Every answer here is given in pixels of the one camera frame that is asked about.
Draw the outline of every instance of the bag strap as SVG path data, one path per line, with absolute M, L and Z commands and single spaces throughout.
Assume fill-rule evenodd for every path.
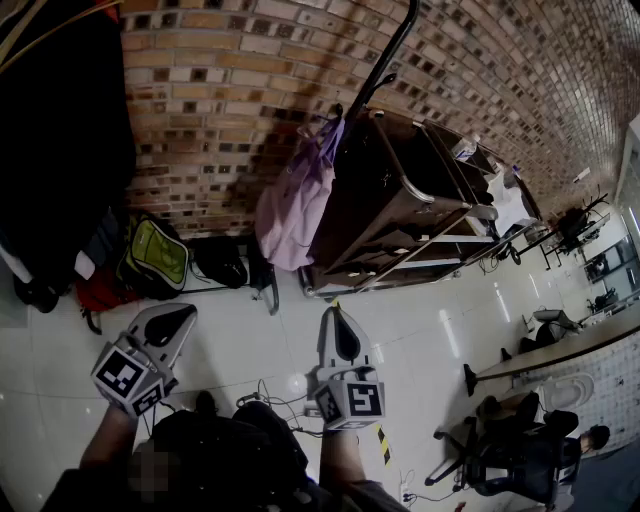
M 29 4 L 29 0 L 18 0 L 13 10 L 0 20 L 0 27 L 13 18 L 16 14 L 20 14 Z
M 333 121 L 329 121 L 324 128 L 329 128 L 329 130 L 322 142 L 319 156 L 326 157 L 333 164 L 338 152 L 338 144 L 340 144 L 340 139 L 342 139 L 344 132 L 344 119 L 338 117 Z
M 3 73 L 4 71 L 6 71 L 6 69 L 9 66 L 11 66 L 11 64 L 13 64 L 20 57 L 22 57 L 26 52 L 31 50 L 31 48 L 36 46 L 38 43 L 40 43 L 42 40 L 46 39 L 50 35 L 56 33 L 61 28 L 69 25 L 70 23 L 73 23 L 74 21 L 77 21 L 79 19 L 84 18 L 85 16 L 88 16 L 89 14 L 93 14 L 94 12 L 103 11 L 104 9 L 112 7 L 112 6 L 116 5 L 116 4 L 121 4 L 123 2 L 124 2 L 124 0 L 107 1 L 107 2 L 104 2 L 102 4 L 96 5 L 94 7 L 91 7 L 89 9 L 86 9 L 86 10 L 82 11 L 81 13 L 76 14 L 75 16 L 72 16 L 71 18 L 69 18 L 64 23 L 61 23 L 57 27 L 54 27 L 51 30 L 49 30 L 49 32 L 45 32 L 44 34 L 42 34 L 40 37 L 38 37 L 34 41 L 31 41 L 27 46 L 22 48 L 22 50 L 17 52 L 13 57 L 11 57 L 4 64 L 2 64 L 4 59 L 7 57 L 7 54 L 9 53 L 9 51 L 11 50 L 11 48 L 13 47 L 15 42 L 17 41 L 18 37 L 20 37 L 20 34 L 22 34 L 22 31 L 26 28 L 26 26 L 33 19 L 33 17 L 36 15 L 36 13 L 40 10 L 40 8 L 45 3 L 47 3 L 47 0 L 36 0 L 36 3 L 31 7 L 31 9 L 29 9 L 29 11 L 20 20 L 18 25 L 16 25 L 13 28 L 13 30 L 9 33 L 9 36 L 7 36 L 7 39 L 5 39 L 5 41 L 3 41 L 2 44 L 0 45 L 0 64 L 2 64 L 2 65 L 0 65 L 0 74 Z
M 342 138 L 342 132 L 344 131 L 344 120 L 341 118 L 335 118 L 326 123 L 318 133 L 316 133 L 313 137 L 308 137 L 305 134 L 301 134 L 306 140 L 303 142 L 306 144 L 318 144 L 318 140 L 321 137 L 324 137 L 322 141 L 322 147 L 320 148 L 320 153 L 318 154 L 319 158 L 326 157 L 333 164 L 333 160 L 335 159 L 336 152 L 338 149 L 338 143 Z M 302 161 L 308 157 L 308 154 L 304 149 L 301 149 L 296 153 L 296 155 L 291 159 L 289 164 L 287 165 L 287 169 L 289 173 L 291 173 L 291 169 L 297 169 L 298 166 L 302 163 Z
M 16 44 L 18 38 L 24 32 L 24 29 L 27 28 L 27 25 L 31 23 L 31 20 L 38 14 L 38 11 L 44 7 L 44 4 L 47 3 L 47 0 L 36 0 L 35 3 L 29 7 L 29 10 L 24 13 L 24 16 L 20 18 L 18 23 L 16 23 L 15 27 L 11 29 L 11 32 L 7 35 L 2 44 L 0 44 L 0 64 L 4 62 L 4 59 L 7 58 L 7 55 L 13 48 L 13 45 Z

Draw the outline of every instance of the office chair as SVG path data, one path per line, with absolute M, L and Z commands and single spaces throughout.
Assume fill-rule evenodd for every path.
M 529 338 L 520 340 L 518 354 L 525 354 L 542 347 L 557 343 L 570 332 L 579 332 L 582 326 L 573 322 L 561 309 L 544 309 L 533 313 L 533 318 L 542 323 L 535 341 Z
M 436 478 L 427 478 L 425 485 L 434 485 L 462 467 L 453 492 L 468 484 L 482 496 L 510 491 L 549 506 L 556 499 L 560 469 L 575 466 L 574 478 L 577 474 L 581 454 L 579 440 L 565 438 L 553 428 L 533 424 L 534 428 L 529 430 L 496 429 L 478 439 L 476 418 L 467 417 L 465 423 L 470 426 L 466 445 L 447 432 L 438 431 L 433 435 L 450 443 L 460 457 Z M 488 480 L 490 468 L 505 470 L 506 476 Z

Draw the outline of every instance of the shelf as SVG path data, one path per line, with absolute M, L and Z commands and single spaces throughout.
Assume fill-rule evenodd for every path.
M 456 265 L 460 263 L 460 258 L 445 258 L 440 260 L 423 260 L 423 261 L 405 261 L 400 263 L 395 270 L 401 270 L 405 268 L 422 268 L 422 267 L 434 267 L 438 265 Z
M 493 238 L 490 236 L 474 236 L 474 235 L 441 235 L 436 240 L 436 243 L 460 243 L 460 244 L 490 244 L 493 243 Z
M 389 272 L 389 274 L 384 276 L 378 282 L 382 284 L 402 283 L 405 285 L 434 283 L 447 276 L 458 267 L 459 264 L 444 264 L 418 268 L 396 268 L 392 272 Z
M 438 137 L 445 145 L 447 150 L 451 151 L 453 147 L 460 141 L 460 134 L 452 132 L 448 128 L 438 124 L 431 122 L 431 127 L 438 134 Z M 478 145 L 478 150 L 467 160 L 467 165 L 471 167 L 475 167 L 477 170 L 481 171 L 483 174 L 489 176 L 495 176 L 495 171 L 492 169 L 491 164 L 486 158 L 485 152 L 488 152 L 487 149 L 482 147 L 481 144 Z
M 409 258 L 409 260 L 435 261 L 457 258 L 461 261 L 465 261 L 483 251 L 486 247 L 492 247 L 495 244 L 491 239 L 489 241 L 481 243 L 451 242 L 446 238 L 445 240 L 441 240 L 445 236 L 446 235 L 441 235 L 437 238 L 434 238 L 431 245 L 427 249 L 419 252 L 415 256 L 412 256 L 411 258 Z

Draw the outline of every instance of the person's arm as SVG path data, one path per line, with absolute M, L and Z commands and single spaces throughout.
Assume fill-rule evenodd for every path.
M 138 419 L 109 405 L 98 431 L 80 460 L 80 469 L 106 464 L 125 464 L 133 451 Z
M 325 431 L 320 452 L 320 486 L 343 492 L 349 484 L 365 479 L 357 434 L 353 430 Z
M 350 499 L 367 512 L 405 512 L 380 484 L 367 480 L 358 436 L 353 430 L 325 431 L 320 452 L 320 487 Z
M 578 428 L 578 415 L 570 411 L 555 410 L 544 415 L 545 424 L 560 437 L 566 437 Z

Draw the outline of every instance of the desk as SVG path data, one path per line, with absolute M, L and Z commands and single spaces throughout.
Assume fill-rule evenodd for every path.
M 474 373 L 468 364 L 465 364 L 464 375 L 467 392 L 469 396 L 472 396 L 476 384 L 480 381 L 508 377 L 561 363 L 606 347 L 637 331 L 640 331 L 640 303 L 585 329 L 577 336 L 570 336 L 548 347 L 513 356 L 508 361 L 498 363 L 478 374 Z

